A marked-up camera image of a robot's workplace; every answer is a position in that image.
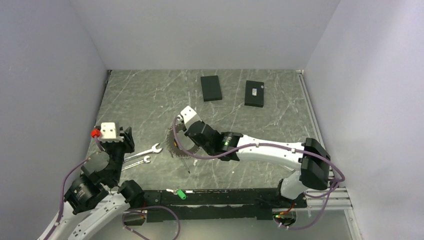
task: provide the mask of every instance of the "marble tabletop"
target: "marble tabletop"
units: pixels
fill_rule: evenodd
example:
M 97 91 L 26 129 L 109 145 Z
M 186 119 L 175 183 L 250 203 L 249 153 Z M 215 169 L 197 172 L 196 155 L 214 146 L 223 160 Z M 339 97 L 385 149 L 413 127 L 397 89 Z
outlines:
M 222 100 L 203 102 L 200 78 L 211 75 L 219 77 Z M 263 108 L 244 106 L 246 80 L 264 82 Z M 135 153 L 156 143 L 163 147 L 161 153 L 150 155 L 151 163 L 123 171 L 121 182 L 134 179 L 144 190 L 275 188 L 290 175 L 271 163 L 185 157 L 189 174 L 166 146 L 172 120 L 187 105 L 219 132 L 277 142 L 316 138 L 295 70 L 113 70 L 96 124 L 119 122 L 124 129 L 132 127 Z M 183 144 L 193 146 L 189 139 Z M 92 141 L 88 153 L 95 150 Z M 202 149 L 197 154 L 206 155 Z

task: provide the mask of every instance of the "circular saw blade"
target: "circular saw blade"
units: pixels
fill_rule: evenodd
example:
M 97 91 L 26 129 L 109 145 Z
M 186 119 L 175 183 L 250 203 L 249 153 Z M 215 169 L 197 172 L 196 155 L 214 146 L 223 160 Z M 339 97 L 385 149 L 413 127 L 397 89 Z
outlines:
M 179 123 L 175 126 L 175 130 L 177 133 L 184 131 L 185 126 L 183 123 Z M 174 132 L 172 127 L 169 128 L 168 134 L 166 135 L 166 145 L 168 147 L 169 152 L 172 155 L 178 156 L 180 158 L 189 157 L 185 152 L 183 152 L 177 145 L 177 142 L 174 139 Z M 195 154 L 199 151 L 200 147 L 194 145 L 192 148 L 188 149 L 188 151 L 192 154 Z

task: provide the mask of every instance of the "purple cable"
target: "purple cable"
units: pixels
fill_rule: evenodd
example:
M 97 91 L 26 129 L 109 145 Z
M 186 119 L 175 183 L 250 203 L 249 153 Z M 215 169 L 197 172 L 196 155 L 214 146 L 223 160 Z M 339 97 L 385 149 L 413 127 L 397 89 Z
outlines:
M 94 137 L 94 141 L 95 141 L 95 144 L 97 145 L 98 149 L 100 149 L 100 151 L 104 152 L 105 149 L 102 147 L 102 145 L 100 145 L 100 141 L 97 138 L 97 136 Z
M 191 152 L 189 152 L 180 142 L 180 140 L 177 137 L 177 129 L 176 129 L 176 124 L 177 124 L 177 120 L 179 119 L 179 117 L 175 117 L 173 122 L 172 122 L 172 132 L 176 141 L 176 144 L 178 144 L 178 147 L 187 155 L 196 158 L 196 159 L 201 159 L 201 160 L 211 160 L 211 159 L 217 159 L 217 158 L 221 158 L 224 157 L 230 153 L 234 153 L 235 151 L 238 151 L 240 149 L 244 149 L 244 148 L 248 148 L 248 147 L 255 147 L 256 144 L 255 143 L 249 143 L 249 144 L 245 144 L 245 145 L 241 145 L 238 147 L 235 147 L 229 151 L 226 151 L 224 153 L 218 154 L 218 155 L 213 155 L 213 156 L 199 156 L 199 155 L 195 155 Z M 278 144 L 274 144 L 274 143 L 262 143 L 260 142 L 258 144 L 259 146 L 268 146 L 268 147 L 274 147 L 274 148 L 279 148 L 279 149 L 284 149 L 287 151 L 291 151 L 292 148 L 288 147 L 288 146 L 283 146 L 283 145 L 278 145 Z M 318 158 L 322 161 L 324 161 L 326 164 L 330 165 L 330 167 L 332 167 L 333 170 L 335 170 L 341 178 L 335 178 L 334 181 L 335 182 L 343 182 L 345 180 L 345 175 L 342 173 L 342 171 L 340 171 L 340 169 L 338 167 L 336 167 L 334 165 L 334 163 L 332 163 L 331 161 L 329 161 L 327 158 L 318 155 L 316 153 L 310 152 L 310 151 L 305 151 L 305 150 L 300 150 L 300 149 L 296 149 L 296 152 L 302 153 L 302 154 L 306 154 L 315 158 Z
M 62 214 L 64 213 L 64 191 L 65 191 L 65 184 L 68 180 L 69 176 L 79 167 L 81 167 L 83 164 L 85 164 L 88 161 L 88 159 L 82 161 L 79 163 L 76 167 L 74 167 L 63 179 L 62 187 L 60 190 L 60 202 L 59 202 L 59 213 L 57 213 L 56 223 L 60 223 L 62 219 Z M 56 229 L 56 225 L 53 224 L 50 231 L 48 231 L 47 235 L 44 237 L 44 240 L 48 240 L 50 236 L 53 234 L 53 231 Z
M 321 195 L 318 195 L 318 196 L 310 195 L 310 194 L 307 194 L 306 192 L 304 192 L 303 194 L 305 196 L 310 197 L 310 198 L 313 198 L 313 199 L 320 199 L 320 198 L 325 197 L 325 196 L 330 196 L 330 194 L 332 192 L 334 192 L 339 187 L 339 183 L 340 182 L 339 181 L 333 181 L 333 183 L 337 183 L 337 186 L 335 186 L 334 188 L 331 188 L 330 187 L 330 189 L 326 193 L 324 193 L 324 194 L 321 194 Z
M 125 216 L 127 216 L 127 215 L 131 215 L 131 214 L 142 214 L 142 215 L 143 215 L 144 213 L 136 212 L 136 211 L 143 211 L 143 210 L 148 210 L 148 209 L 165 209 L 166 211 L 170 212 L 170 213 L 174 216 L 174 218 L 175 218 L 175 220 L 176 220 L 176 223 L 178 224 L 178 230 L 177 230 L 177 232 L 176 232 L 175 237 L 174 237 L 172 240 L 177 239 L 177 238 L 178 238 L 178 236 L 180 235 L 180 230 L 181 230 L 181 223 L 180 223 L 180 220 L 178 219 L 178 216 L 175 214 L 175 212 L 173 212 L 171 209 L 169 209 L 169 208 L 167 208 L 167 207 L 165 207 L 165 206 L 160 206 L 160 205 L 158 205 L 158 206 L 146 206 L 146 207 L 141 207 L 141 208 L 131 209 L 132 211 L 130 211 L 130 212 L 128 212 L 128 213 L 126 213 L 126 214 L 122 215 L 122 225 L 123 225 L 123 227 L 124 227 L 126 230 L 128 230 L 128 231 L 130 231 L 130 232 L 132 232 L 132 233 L 136 234 L 136 235 L 137 235 L 137 236 L 139 236 L 140 238 L 143 238 L 144 240 L 150 240 L 150 239 L 148 239 L 147 237 L 143 236 L 143 235 L 142 235 L 141 233 L 139 233 L 138 231 L 133 230 L 133 229 L 132 229 L 132 228 L 130 228 L 129 226 L 125 225 L 125 222 L 124 222 L 124 217 L 125 217 Z

